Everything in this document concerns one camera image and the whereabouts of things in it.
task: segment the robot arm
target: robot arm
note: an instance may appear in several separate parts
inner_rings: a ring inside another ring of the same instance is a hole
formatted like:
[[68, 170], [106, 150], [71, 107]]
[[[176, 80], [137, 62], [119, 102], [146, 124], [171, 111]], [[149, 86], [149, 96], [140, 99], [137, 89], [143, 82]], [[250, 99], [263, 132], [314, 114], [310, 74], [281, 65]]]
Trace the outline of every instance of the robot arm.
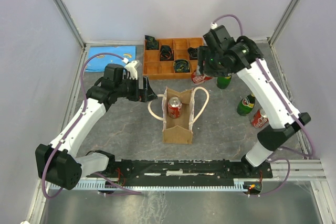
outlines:
[[[63, 187], [73, 189], [81, 177], [103, 170], [114, 170], [114, 155], [104, 151], [95, 151], [92, 155], [76, 158], [78, 149], [95, 123], [108, 111], [117, 98], [126, 97], [130, 101], [148, 102], [157, 96], [152, 91], [147, 77], [143, 78], [143, 89], [139, 89], [138, 62], [132, 61], [125, 67], [108, 64], [104, 75], [87, 94], [85, 103], [64, 130], [48, 146], [40, 144], [36, 151], [38, 175], [42, 178], [47, 160], [61, 142], [48, 167], [46, 180]], [[63, 140], [66, 132], [70, 133]]]
[[[269, 125], [258, 133], [258, 142], [242, 158], [243, 163], [257, 167], [300, 130], [292, 116], [298, 118], [303, 125], [311, 118], [308, 113], [300, 113], [286, 98], [254, 41], [246, 36], [240, 36], [234, 41], [224, 26], [212, 26], [204, 39], [207, 46], [198, 49], [198, 74], [220, 77], [236, 73], [251, 89], [268, 116]], [[270, 83], [275, 85], [279, 94]], [[291, 114], [279, 96], [288, 105]]]

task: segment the coca-cola can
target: coca-cola can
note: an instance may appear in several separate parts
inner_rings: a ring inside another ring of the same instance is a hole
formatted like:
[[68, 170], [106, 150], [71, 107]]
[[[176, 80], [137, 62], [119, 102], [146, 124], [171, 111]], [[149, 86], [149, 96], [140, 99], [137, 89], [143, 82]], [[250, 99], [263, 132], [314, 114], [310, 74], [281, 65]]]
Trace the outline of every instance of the coca-cola can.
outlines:
[[257, 113], [254, 115], [251, 124], [255, 128], [262, 128], [266, 123], [268, 122], [267, 115], [265, 113], [265, 110], [259, 109]]
[[198, 76], [198, 75], [196, 74], [196, 70], [195, 70], [195, 71], [191, 74], [191, 79], [192, 79], [193, 83], [195, 83], [195, 84], [201, 84], [201, 83], [203, 83], [203, 82], [205, 82], [205, 81], [211, 80], [212, 77], [206, 76], [205, 74], [202, 74], [202, 75]]
[[167, 111], [171, 118], [179, 118], [181, 116], [182, 102], [178, 97], [171, 97], [168, 102]]

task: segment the blue book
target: blue book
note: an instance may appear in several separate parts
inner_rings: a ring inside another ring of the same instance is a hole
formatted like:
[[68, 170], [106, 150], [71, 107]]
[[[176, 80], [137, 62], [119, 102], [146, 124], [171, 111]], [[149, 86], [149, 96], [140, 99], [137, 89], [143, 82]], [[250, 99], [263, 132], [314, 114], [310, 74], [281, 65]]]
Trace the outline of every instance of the blue book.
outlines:
[[[129, 61], [135, 60], [135, 56], [137, 54], [136, 46], [90, 47], [88, 58], [102, 52], [111, 52], [121, 57], [128, 58]], [[88, 63], [85, 72], [104, 72], [106, 65], [109, 63], [125, 66], [125, 63], [118, 57], [112, 55], [102, 55], [92, 59]]]

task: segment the white rope handle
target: white rope handle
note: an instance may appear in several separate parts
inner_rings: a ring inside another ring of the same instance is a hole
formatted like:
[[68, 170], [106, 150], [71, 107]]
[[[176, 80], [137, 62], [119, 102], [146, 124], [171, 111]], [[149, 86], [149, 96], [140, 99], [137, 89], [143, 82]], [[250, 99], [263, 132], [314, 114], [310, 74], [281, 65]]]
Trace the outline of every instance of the white rope handle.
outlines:
[[[165, 96], [164, 96], [163, 94], [158, 94], [157, 97], [163, 97], [163, 98], [164, 98]], [[150, 101], [150, 102], [148, 103], [148, 111], [149, 111], [149, 113], [150, 113], [153, 117], [155, 117], [156, 119], [158, 119], [158, 120], [160, 120], [160, 121], [166, 121], [165, 118], [161, 118], [161, 117], [159, 117], [158, 115], [154, 114], [154, 112], [153, 112], [152, 109], [151, 109], [152, 101]]]
[[204, 102], [204, 104], [203, 104], [203, 107], [201, 108], [201, 110], [200, 110], [199, 113], [197, 114], [197, 116], [195, 116], [194, 120], [193, 120], [192, 122], [189, 122], [189, 124], [192, 124], [192, 123], [196, 122], [196, 120], [197, 120], [197, 119], [199, 118], [199, 116], [203, 113], [203, 111], [204, 111], [206, 105], [207, 105], [208, 102], [209, 102], [209, 92], [208, 92], [205, 88], [203, 88], [203, 87], [197, 87], [197, 88], [195, 88], [195, 89], [193, 90], [193, 93], [192, 93], [193, 98], [195, 97], [195, 92], [196, 92], [197, 90], [199, 90], [199, 89], [203, 90], [203, 91], [206, 93], [206, 100], [205, 100], [205, 102]]

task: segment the red wire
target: red wire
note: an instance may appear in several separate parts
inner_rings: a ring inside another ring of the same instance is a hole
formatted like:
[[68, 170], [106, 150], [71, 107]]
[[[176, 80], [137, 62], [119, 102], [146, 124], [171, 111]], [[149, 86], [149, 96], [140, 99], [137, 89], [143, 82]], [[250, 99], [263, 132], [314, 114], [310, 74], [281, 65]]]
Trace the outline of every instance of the red wire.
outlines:
[[262, 181], [262, 171], [260, 171], [260, 180], [259, 183]]
[[124, 178], [124, 175], [121, 173], [120, 168], [117, 168], [115, 171], [118, 173], [118, 183], [120, 182], [120, 175], [122, 175], [123, 182], [122, 182], [121, 186], [123, 186], [125, 184], [125, 182], [126, 182], [126, 179]]

